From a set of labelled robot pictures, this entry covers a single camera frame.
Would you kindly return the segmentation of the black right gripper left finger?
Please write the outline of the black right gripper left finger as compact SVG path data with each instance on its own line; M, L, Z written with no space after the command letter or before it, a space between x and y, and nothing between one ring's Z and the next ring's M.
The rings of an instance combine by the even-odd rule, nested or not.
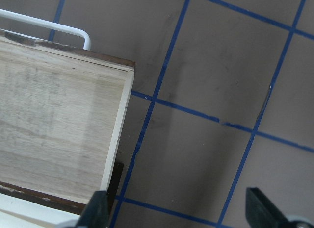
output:
M109 212L105 190L95 191L78 220L55 225L56 228L107 228Z

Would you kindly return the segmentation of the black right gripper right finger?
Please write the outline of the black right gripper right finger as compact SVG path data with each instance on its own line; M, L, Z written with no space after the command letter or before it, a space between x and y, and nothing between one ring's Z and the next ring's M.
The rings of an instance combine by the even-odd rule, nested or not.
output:
M245 218L251 228L312 228L300 216L288 217L257 187L246 188Z

